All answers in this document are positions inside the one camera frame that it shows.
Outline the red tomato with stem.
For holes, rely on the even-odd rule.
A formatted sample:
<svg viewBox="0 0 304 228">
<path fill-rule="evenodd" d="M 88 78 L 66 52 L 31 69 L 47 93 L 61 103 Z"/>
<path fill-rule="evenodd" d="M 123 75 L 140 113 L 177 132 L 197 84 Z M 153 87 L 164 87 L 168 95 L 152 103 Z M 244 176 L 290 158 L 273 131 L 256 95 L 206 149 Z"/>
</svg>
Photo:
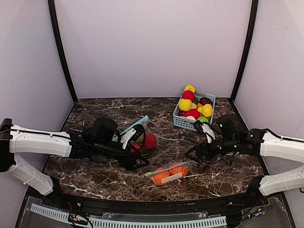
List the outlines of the red tomato with stem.
<svg viewBox="0 0 304 228">
<path fill-rule="evenodd" d="M 137 151 L 139 151 L 140 153 L 142 153 L 142 148 L 141 148 L 141 144 L 140 143 L 132 142 L 131 145 L 132 145 L 132 147 L 131 147 L 131 153 L 135 153 L 135 149 Z"/>
</svg>

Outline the orange pumpkin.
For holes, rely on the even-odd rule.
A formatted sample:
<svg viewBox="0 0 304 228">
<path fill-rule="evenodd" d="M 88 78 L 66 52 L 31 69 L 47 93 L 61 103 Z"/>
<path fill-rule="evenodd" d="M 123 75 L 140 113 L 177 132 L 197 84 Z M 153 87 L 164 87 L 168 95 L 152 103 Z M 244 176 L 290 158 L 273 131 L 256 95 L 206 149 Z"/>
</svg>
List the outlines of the orange pumpkin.
<svg viewBox="0 0 304 228">
<path fill-rule="evenodd" d="M 169 174 L 171 176 L 175 175 L 175 174 L 179 174 L 179 173 L 182 174 L 182 176 L 181 176 L 182 178 L 185 177 L 188 174 L 187 165 L 180 165 L 180 166 L 177 166 L 177 167 L 169 170 Z"/>
</svg>

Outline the green pear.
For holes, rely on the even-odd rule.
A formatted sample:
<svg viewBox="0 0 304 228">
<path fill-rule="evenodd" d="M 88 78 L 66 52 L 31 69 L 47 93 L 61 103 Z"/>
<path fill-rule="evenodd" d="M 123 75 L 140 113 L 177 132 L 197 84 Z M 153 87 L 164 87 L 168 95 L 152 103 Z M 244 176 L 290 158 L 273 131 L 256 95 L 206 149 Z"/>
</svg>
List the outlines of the green pear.
<svg viewBox="0 0 304 228">
<path fill-rule="evenodd" d="M 136 143 L 142 143 L 144 140 L 144 134 L 142 134 L 137 140 Z"/>
</svg>

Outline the orange fruit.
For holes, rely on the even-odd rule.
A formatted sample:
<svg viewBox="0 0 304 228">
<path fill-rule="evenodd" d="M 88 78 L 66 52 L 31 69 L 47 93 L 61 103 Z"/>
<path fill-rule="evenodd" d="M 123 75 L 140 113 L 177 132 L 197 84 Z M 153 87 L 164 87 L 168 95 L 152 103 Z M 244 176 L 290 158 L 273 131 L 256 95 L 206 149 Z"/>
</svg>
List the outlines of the orange fruit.
<svg viewBox="0 0 304 228">
<path fill-rule="evenodd" d="M 160 167 L 156 169 L 155 171 L 162 171 L 160 173 L 157 173 L 152 176 L 152 180 L 156 185 L 162 185 L 163 183 L 161 182 L 162 179 L 167 178 L 170 176 L 169 171 L 163 171 L 165 168 Z"/>
</svg>

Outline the red wrinkled fruit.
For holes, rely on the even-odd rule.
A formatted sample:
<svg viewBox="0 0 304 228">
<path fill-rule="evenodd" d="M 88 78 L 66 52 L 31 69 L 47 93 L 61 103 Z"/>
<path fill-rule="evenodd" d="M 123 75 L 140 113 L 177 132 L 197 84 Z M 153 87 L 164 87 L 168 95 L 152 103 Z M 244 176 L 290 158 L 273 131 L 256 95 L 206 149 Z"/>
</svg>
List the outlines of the red wrinkled fruit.
<svg viewBox="0 0 304 228">
<path fill-rule="evenodd" d="M 156 146 L 156 144 L 157 144 L 157 138 L 155 137 L 155 135 L 152 133 L 146 134 L 144 147 L 146 149 L 152 149 Z"/>
</svg>

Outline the clear zip bag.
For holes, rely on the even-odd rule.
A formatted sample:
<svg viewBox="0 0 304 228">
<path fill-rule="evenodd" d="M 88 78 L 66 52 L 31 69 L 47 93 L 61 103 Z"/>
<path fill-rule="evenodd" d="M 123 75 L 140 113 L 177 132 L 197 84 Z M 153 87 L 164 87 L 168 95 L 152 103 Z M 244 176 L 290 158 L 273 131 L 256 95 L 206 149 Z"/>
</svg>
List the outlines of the clear zip bag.
<svg viewBox="0 0 304 228">
<path fill-rule="evenodd" d="M 189 171 L 188 166 L 192 163 L 194 161 L 172 162 L 154 171 L 147 172 L 144 176 L 149 178 L 156 186 L 162 186 L 186 177 Z"/>
<path fill-rule="evenodd" d="M 112 141 L 122 143 L 123 149 L 126 149 L 127 145 L 131 145 L 131 153 L 135 152 L 134 148 L 140 152 L 153 149 L 158 140 L 149 129 L 149 123 L 150 119 L 148 115 L 145 115 L 120 133 L 119 136 L 114 136 Z"/>
</svg>

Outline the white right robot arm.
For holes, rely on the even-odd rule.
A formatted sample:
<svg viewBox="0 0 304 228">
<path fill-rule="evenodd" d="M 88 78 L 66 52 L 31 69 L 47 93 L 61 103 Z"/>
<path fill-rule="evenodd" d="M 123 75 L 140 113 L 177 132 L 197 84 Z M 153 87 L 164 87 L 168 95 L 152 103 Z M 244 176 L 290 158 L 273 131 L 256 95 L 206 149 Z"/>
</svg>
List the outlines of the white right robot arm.
<svg viewBox="0 0 304 228">
<path fill-rule="evenodd" d="M 256 157 L 277 157 L 291 161 L 304 162 L 304 141 L 280 136 L 269 129 L 253 128 L 245 131 L 235 114 L 227 114 L 216 120 L 221 134 L 214 136 L 211 125 L 196 121 L 193 125 L 200 134 L 205 134 L 207 143 L 192 147 L 185 157 L 197 163 L 210 161 L 213 157 L 227 153 L 239 153 Z M 258 198 L 273 193 L 304 188 L 303 166 L 275 175 L 255 177 L 247 193 Z"/>
</svg>

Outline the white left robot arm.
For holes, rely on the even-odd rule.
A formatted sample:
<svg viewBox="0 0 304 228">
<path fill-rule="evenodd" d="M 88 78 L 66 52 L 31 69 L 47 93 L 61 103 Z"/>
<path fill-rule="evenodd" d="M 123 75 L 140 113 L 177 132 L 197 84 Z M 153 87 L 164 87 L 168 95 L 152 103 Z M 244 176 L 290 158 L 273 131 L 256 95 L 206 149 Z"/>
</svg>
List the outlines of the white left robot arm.
<svg viewBox="0 0 304 228">
<path fill-rule="evenodd" d="M 121 167 L 133 171 L 149 165 L 141 150 L 131 142 L 146 137 L 140 123 L 120 134 L 117 123 L 101 117 L 83 133 L 46 132 L 20 127 L 12 119 L 5 118 L 0 124 L 0 171 L 11 174 L 25 185 L 48 196 L 60 192 L 54 178 L 38 171 L 26 162 L 21 153 L 56 155 L 69 159 L 91 159 L 96 155 L 117 160 Z"/>
</svg>

